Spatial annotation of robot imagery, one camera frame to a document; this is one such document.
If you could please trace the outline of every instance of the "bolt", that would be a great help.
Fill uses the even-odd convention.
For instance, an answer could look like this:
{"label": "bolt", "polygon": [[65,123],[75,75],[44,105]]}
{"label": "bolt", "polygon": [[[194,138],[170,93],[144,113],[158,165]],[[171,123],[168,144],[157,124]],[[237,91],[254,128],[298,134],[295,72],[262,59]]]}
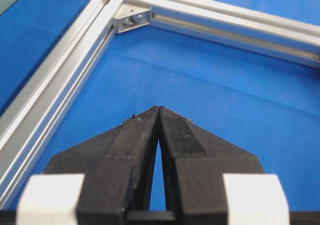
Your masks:
{"label": "bolt", "polygon": [[131,17],[126,17],[123,21],[123,24],[132,26],[134,23],[131,21]]}
{"label": "bolt", "polygon": [[137,23],[140,23],[142,21],[144,17],[142,16],[142,14],[137,14],[133,16],[133,20]]}

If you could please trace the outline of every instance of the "white pad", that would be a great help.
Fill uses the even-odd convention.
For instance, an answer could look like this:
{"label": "white pad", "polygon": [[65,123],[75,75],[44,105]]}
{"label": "white pad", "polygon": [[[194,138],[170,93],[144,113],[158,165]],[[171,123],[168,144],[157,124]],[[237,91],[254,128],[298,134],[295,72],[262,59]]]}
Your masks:
{"label": "white pad", "polygon": [[84,174],[30,177],[17,208],[17,225],[77,225]]}
{"label": "white pad", "polygon": [[274,174],[223,174],[228,225],[289,225],[285,193]]}

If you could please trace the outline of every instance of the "aluminum frame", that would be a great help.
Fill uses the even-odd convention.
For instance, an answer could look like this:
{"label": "aluminum frame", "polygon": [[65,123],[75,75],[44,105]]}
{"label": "aluminum frame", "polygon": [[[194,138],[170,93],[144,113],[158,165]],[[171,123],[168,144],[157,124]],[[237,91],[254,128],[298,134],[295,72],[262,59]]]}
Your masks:
{"label": "aluminum frame", "polygon": [[315,25],[212,0],[91,0],[0,117],[0,209],[9,207],[107,49],[124,4],[150,7],[149,26],[320,68]]}

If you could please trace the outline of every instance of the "gripper jaw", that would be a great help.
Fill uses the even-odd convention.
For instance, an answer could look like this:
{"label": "gripper jaw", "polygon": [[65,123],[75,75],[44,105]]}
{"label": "gripper jaw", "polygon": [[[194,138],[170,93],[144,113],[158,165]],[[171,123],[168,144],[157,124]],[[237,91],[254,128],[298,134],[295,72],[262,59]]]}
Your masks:
{"label": "gripper jaw", "polygon": [[253,154],[163,106],[55,155],[45,173],[85,174],[79,224],[123,224],[126,211],[149,209],[158,141],[166,206],[186,225],[226,224],[223,173],[264,173]]}

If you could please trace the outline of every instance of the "textured surface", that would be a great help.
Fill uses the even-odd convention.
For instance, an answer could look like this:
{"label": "textured surface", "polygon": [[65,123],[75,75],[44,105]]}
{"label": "textured surface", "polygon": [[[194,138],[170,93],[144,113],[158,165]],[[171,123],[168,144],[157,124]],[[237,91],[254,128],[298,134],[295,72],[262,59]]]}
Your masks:
{"label": "textured surface", "polygon": [[[320,25],[320,0],[218,1]],[[1,106],[86,2],[19,0],[0,17]],[[32,173],[132,113],[164,105],[257,155],[278,175],[291,210],[320,210],[319,89],[319,70],[151,27],[134,30],[111,43]],[[165,203],[157,158],[153,210]]]}

